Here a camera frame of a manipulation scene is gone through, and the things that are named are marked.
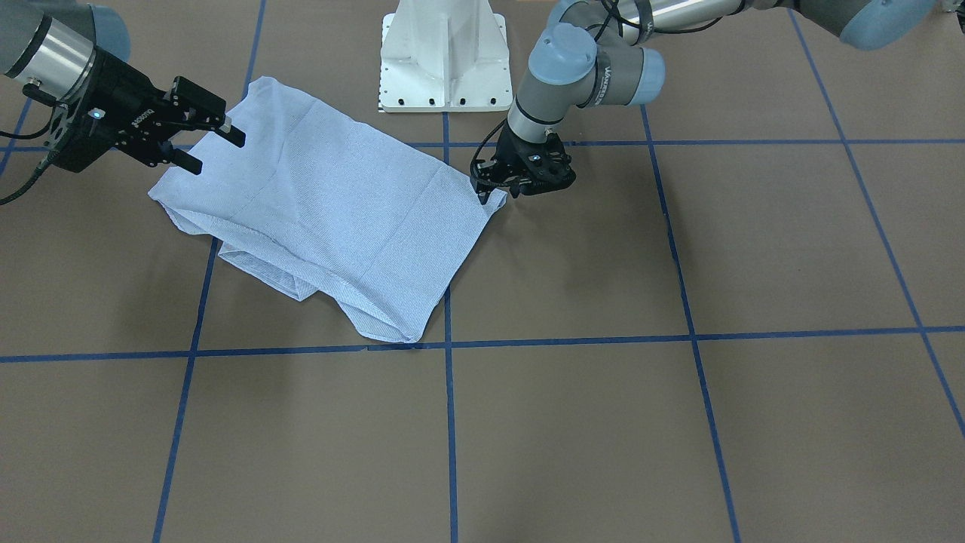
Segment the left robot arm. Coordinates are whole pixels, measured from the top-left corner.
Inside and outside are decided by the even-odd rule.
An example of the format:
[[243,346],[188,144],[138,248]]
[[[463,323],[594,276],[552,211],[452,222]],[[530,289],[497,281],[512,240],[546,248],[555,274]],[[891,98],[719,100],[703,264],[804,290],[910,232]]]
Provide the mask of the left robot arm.
[[643,106],[658,97],[666,62],[652,41],[696,35],[748,11],[786,9],[838,40],[877,51],[915,28],[932,1],[559,1],[530,53],[489,159],[474,155],[470,183],[486,204],[567,189],[576,180],[558,129],[572,108]]

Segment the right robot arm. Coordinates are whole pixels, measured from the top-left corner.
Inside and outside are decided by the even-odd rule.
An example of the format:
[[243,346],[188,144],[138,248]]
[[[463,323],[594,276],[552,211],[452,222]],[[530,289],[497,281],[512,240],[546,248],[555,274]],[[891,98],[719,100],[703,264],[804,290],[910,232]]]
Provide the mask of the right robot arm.
[[235,147],[246,135],[220,96],[183,76],[165,89],[125,61],[127,29],[114,11],[75,2],[4,1],[2,73],[51,108],[49,164],[79,173],[111,150],[140,164],[200,174],[200,159],[176,148],[184,131],[207,131]]

